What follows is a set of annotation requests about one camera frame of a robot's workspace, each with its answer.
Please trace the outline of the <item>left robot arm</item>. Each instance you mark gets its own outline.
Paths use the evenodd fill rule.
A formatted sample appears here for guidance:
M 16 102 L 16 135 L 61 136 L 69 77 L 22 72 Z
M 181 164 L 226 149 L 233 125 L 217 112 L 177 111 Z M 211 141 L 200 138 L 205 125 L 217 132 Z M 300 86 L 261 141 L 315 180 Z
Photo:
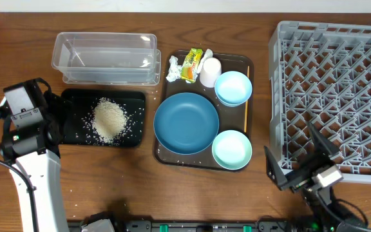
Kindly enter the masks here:
M 14 180 L 24 231 L 68 231 L 61 193 L 63 139 L 57 96 L 42 78 L 6 87 L 0 103 L 0 153 Z

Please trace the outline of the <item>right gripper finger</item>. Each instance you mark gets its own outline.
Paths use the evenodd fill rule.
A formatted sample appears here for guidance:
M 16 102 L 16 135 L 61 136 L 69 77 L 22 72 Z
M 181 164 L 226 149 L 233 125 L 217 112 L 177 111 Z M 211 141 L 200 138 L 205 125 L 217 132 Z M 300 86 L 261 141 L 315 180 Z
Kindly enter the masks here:
M 325 154 L 327 156 L 333 156 L 340 152 L 340 149 L 330 140 L 328 140 L 311 122 L 307 122 L 307 128 L 309 130 L 314 149 L 318 153 Z
M 266 157 L 266 174 L 274 185 L 281 191 L 288 188 L 288 180 L 283 174 L 282 170 L 270 149 L 267 146 L 264 146 L 265 157 Z

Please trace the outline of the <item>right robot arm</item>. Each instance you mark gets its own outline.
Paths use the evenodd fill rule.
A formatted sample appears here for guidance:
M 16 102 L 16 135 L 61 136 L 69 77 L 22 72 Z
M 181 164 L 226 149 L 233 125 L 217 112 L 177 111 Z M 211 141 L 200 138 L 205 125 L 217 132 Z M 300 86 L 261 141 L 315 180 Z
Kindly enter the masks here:
M 300 192 L 314 215 L 312 222 L 287 226 L 285 231 L 371 231 L 366 215 L 357 217 L 345 207 L 346 200 L 336 198 L 333 185 L 343 180 L 343 173 L 331 155 L 339 148 L 311 123 L 307 123 L 314 151 L 300 160 L 298 169 L 284 174 L 271 150 L 265 146 L 266 173 L 281 191 Z

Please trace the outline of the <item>mint green bowl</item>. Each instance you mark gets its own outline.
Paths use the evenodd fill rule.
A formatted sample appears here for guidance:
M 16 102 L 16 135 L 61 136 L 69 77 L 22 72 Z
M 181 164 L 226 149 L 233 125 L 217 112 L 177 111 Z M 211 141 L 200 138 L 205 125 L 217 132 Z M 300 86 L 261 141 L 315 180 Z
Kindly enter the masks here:
M 236 171 L 250 162 L 252 145 L 245 134 L 239 131 L 223 131 L 212 143 L 212 156 L 222 168 Z

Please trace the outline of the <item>light blue bowl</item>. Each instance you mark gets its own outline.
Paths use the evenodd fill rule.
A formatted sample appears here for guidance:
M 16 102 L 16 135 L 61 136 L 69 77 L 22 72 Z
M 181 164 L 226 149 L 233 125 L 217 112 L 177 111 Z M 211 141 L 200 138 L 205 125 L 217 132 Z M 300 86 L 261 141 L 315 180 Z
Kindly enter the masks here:
M 252 83 L 245 74 L 228 71 L 217 78 L 214 91 L 222 104 L 236 107 L 249 100 L 252 95 Z

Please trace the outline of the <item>wooden chopstick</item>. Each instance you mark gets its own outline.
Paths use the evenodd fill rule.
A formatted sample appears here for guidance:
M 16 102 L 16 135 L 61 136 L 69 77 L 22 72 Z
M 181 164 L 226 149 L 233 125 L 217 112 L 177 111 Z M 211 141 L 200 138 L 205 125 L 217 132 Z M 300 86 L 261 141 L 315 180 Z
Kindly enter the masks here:
M 249 79 L 250 77 L 250 66 L 247 67 L 247 78 Z M 244 133 L 247 133 L 247 121 L 248 121 L 248 100 L 245 102 L 245 114 L 244 114 L 244 128 L 243 131 Z

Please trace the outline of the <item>pile of white rice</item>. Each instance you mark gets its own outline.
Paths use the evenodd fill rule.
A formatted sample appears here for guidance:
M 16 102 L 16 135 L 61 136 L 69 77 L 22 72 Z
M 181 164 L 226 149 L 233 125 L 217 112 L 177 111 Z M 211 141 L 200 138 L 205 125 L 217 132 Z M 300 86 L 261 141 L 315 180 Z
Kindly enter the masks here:
M 136 146 L 141 141 L 143 107 L 129 109 L 128 104 L 101 97 L 82 117 L 84 142 L 98 146 Z

